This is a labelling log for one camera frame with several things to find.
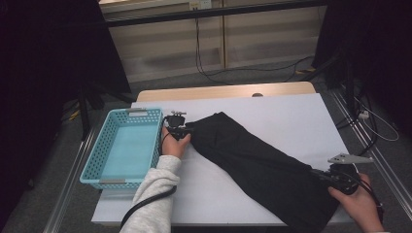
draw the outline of blue plastic basket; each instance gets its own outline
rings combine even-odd
[[[138,187],[157,165],[161,122],[161,109],[110,111],[82,171],[81,183],[98,189]]]

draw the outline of white sleeve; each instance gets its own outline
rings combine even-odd
[[[177,185],[180,179],[175,174],[181,163],[181,160],[175,156],[162,155],[156,168],[149,170],[137,189],[132,206]],[[138,209],[120,232],[170,232],[172,205],[173,197],[168,196]]]

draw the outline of folded garment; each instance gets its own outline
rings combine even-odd
[[[310,165],[266,144],[225,113],[186,126],[194,128],[191,143],[201,155],[295,231],[321,232],[335,213],[338,202],[311,176]]]

